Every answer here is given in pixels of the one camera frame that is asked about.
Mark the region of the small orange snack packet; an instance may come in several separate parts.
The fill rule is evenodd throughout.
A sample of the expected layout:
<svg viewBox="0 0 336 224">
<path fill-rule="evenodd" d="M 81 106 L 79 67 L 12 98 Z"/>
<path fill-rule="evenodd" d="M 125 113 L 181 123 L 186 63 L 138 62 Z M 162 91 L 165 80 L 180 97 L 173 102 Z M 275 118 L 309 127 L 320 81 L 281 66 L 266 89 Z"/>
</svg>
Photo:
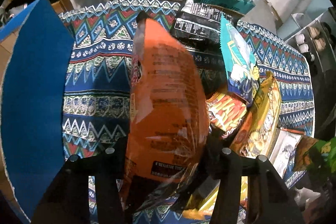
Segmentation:
<svg viewBox="0 0 336 224">
<path fill-rule="evenodd" d="M 226 139 L 241 125 L 247 107 L 235 96 L 216 92 L 206 101 L 210 124 L 222 130 L 222 138 Z"/>
</svg>

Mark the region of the large orange snack bag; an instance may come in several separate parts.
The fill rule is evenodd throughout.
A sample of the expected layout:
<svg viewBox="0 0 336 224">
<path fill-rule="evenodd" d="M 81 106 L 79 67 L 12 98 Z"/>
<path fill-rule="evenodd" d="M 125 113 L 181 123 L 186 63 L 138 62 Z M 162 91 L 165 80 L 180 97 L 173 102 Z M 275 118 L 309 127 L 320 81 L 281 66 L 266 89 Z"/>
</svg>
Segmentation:
<svg viewBox="0 0 336 224">
<path fill-rule="evenodd" d="M 192 55 L 147 13 L 140 12 L 136 23 L 130 132 L 120 190 L 128 211 L 151 207 L 188 186 L 210 125 Z"/>
</svg>

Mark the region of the teal snack packet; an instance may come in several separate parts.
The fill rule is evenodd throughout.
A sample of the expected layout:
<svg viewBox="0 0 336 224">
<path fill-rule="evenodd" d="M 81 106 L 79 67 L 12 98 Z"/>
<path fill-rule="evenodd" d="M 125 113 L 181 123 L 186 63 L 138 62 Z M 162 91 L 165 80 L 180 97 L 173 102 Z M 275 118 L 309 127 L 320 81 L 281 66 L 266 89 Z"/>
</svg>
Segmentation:
<svg viewBox="0 0 336 224">
<path fill-rule="evenodd" d="M 219 40 L 228 91 L 251 106 L 259 88 L 255 56 L 238 30 L 224 16 L 220 19 Z"/>
</svg>

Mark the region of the black snack packet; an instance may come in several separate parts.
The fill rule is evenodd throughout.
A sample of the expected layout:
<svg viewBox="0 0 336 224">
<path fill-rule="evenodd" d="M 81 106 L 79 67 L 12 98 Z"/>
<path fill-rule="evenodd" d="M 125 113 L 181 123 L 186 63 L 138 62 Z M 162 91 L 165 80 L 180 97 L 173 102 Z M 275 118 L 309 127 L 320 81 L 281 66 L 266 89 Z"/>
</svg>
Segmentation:
<svg viewBox="0 0 336 224">
<path fill-rule="evenodd" d="M 180 40 L 193 39 L 217 44 L 221 33 L 221 18 L 225 18 L 233 26 L 238 22 L 238 18 L 227 14 L 222 7 L 185 0 L 170 33 Z"/>
</svg>

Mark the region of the white snack packet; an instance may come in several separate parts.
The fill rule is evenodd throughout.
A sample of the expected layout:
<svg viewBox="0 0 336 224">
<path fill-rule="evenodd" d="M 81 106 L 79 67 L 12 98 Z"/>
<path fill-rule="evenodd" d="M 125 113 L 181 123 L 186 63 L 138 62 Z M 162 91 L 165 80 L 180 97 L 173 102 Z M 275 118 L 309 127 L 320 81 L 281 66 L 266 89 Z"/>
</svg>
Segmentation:
<svg viewBox="0 0 336 224">
<path fill-rule="evenodd" d="M 281 178 L 284 177 L 290 157 L 293 156 L 303 135 L 304 131 L 302 130 L 276 128 L 270 145 L 268 159 Z"/>
</svg>

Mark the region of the yellow snack bag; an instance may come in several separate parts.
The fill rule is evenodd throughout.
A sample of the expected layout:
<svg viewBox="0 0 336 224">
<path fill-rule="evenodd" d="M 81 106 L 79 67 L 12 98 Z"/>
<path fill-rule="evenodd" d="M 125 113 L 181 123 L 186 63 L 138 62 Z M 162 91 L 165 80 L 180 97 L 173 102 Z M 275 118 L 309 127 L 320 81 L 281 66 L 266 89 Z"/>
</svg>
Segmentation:
<svg viewBox="0 0 336 224">
<path fill-rule="evenodd" d="M 281 93 L 275 76 L 266 71 L 266 78 L 259 86 L 252 106 L 239 128 L 231 151 L 239 156 L 256 158 L 268 156 L 273 141 L 281 108 Z M 211 215 L 217 200 L 219 180 L 209 177 L 195 194 L 192 194 L 182 216 L 188 219 L 204 220 Z"/>
</svg>

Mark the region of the green snack packet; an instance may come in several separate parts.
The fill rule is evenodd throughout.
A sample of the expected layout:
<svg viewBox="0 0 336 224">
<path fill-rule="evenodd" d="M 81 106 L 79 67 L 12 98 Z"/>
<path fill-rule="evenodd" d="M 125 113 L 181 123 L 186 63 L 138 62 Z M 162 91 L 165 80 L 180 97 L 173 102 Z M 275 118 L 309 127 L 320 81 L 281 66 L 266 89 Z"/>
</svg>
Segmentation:
<svg viewBox="0 0 336 224">
<path fill-rule="evenodd" d="M 328 141 L 303 136 L 295 148 L 293 171 L 307 171 L 313 181 L 335 182 L 335 137 Z"/>
</svg>

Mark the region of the blue cardboard box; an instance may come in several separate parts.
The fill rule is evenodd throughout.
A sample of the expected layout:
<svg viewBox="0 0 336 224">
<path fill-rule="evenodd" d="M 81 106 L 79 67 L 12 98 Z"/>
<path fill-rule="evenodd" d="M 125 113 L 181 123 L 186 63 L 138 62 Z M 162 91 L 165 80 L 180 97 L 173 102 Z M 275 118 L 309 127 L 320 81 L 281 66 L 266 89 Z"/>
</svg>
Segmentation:
<svg viewBox="0 0 336 224">
<path fill-rule="evenodd" d="M 1 28 L 1 194 L 30 223 L 64 164 L 62 107 L 74 38 L 49 0 Z"/>
</svg>

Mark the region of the shelf with round items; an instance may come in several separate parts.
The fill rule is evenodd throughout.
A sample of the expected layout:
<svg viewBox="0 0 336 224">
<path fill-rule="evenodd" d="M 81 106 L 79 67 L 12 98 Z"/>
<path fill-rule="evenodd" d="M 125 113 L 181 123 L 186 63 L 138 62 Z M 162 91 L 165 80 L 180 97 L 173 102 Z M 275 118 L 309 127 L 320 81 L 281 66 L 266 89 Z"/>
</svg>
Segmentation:
<svg viewBox="0 0 336 224">
<path fill-rule="evenodd" d="M 324 73 L 335 69 L 335 7 L 329 7 L 321 15 L 310 20 L 305 14 L 295 14 L 293 18 L 302 24 L 298 31 L 285 39 L 297 50 L 306 44 L 317 71 Z"/>
</svg>

